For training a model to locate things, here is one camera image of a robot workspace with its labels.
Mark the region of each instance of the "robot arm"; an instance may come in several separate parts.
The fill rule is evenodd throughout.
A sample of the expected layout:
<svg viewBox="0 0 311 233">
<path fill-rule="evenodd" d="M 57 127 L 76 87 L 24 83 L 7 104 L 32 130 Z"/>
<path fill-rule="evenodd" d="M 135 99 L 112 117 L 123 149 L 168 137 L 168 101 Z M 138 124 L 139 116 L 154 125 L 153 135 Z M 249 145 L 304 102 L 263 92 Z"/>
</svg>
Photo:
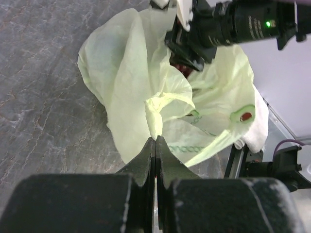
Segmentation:
<svg viewBox="0 0 311 233">
<path fill-rule="evenodd" d="M 218 46 L 276 38 L 282 50 L 292 37 L 302 42 L 311 33 L 311 7 L 294 2 L 234 0 L 211 7 L 206 0 L 153 0 L 151 6 L 177 7 L 165 38 L 170 62 L 197 71 L 211 63 Z"/>
<path fill-rule="evenodd" d="M 311 188 L 311 146 L 293 146 L 279 150 L 272 162 L 251 161 L 245 164 L 244 177 L 273 177 L 293 192 Z"/>
</svg>

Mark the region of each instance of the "white plastic part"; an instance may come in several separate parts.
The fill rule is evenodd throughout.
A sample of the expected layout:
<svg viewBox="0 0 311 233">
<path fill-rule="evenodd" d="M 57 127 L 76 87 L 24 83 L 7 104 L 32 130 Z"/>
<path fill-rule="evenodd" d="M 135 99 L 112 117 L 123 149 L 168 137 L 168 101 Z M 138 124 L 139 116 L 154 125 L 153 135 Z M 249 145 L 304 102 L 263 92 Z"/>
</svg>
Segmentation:
<svg viewBox="0 0 311 233">
<path fill-rule="evenodd" d="M 189 21 L 193 19 L 192 0 L 177 0 L 177 17 L 183 28 L 189 32 Z"/>
<path fill-rule="evenodd" d="M 297 164 L 301 164 L 299 173 L 311 182 L 311 146 L 303 146 L 297 155 Z"/>
<path fill-rule="evenodd" d="M 157 4 L 160 8 L 164 8 L 170 0 L 152 0 L 155 4 Z"/>
</svg>

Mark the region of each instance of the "white plastic bag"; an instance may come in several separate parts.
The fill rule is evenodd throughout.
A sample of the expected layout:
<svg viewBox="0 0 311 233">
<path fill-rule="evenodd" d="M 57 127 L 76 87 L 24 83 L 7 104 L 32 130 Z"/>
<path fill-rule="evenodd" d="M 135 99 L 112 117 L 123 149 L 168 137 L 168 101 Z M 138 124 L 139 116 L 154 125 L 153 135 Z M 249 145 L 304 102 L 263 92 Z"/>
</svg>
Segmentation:
<svg viewBox="0 0 311 233">
<path fill-rule="evenodd" d="M 125 10 L 80 49 L 80 72 L 106 107 L 125 163 L 148 137 L 162 135 L 175 156 L 192 166 L 234 143 L 254 120 L 253 72 L 241 48 L 218 48 L 213 63 L 187 80 L 170 65 L 164 45 L 174 17 L 172 9 Z"/>
</svg>

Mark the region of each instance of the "gray marble countertop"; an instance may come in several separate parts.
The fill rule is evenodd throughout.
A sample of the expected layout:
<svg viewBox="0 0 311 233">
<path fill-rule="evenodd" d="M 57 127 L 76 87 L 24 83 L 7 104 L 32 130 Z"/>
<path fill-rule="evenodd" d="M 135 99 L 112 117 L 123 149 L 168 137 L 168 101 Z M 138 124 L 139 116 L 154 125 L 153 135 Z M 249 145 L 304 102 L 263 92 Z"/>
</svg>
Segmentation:
<svg viewBox="0 0 311 233">
<path fill-rule="evenodd" d="M 105 108 L 77 67 L 87 37 L 141 0 L 0 2 L 0 214 L 14 187 L 35 173 L 106 173 L 124 166 Z M 223 177 L 224 151 L 191 169 Z"/>
</svg>

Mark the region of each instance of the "purple cable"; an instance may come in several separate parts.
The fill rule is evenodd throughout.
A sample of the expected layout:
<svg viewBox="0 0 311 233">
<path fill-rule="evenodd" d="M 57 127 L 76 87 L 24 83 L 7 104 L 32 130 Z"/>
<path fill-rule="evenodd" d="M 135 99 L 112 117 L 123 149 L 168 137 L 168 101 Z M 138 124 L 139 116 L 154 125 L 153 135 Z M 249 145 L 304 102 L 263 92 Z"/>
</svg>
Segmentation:
<svg viewBox="0 0 311 233">
<path fill-rule="evenodd" d="M 301 145 L 301 146 L 305 146 L 305 145 L 306 145 L 306 144 L 304 144 L 303 142 L 300 142 L 300 141 L 295 140 L 295 139 L 285 139 L 285 140 L 283 140 L 283 141 L 280 141 L 280 142 L 277 144 L 277 146 L 276 146 L 276 148 L 275 148 L 275 150 L 274 150 L 273 156 L 275 156 L 275 154 L 277 153 L 278 148 L 279 148 L 283 143 L 285 143 L 285 142 L 294 142 L 294 143 L 297 143 L 297 144 L 299 144 L 299 145 Z"/>
</svg>

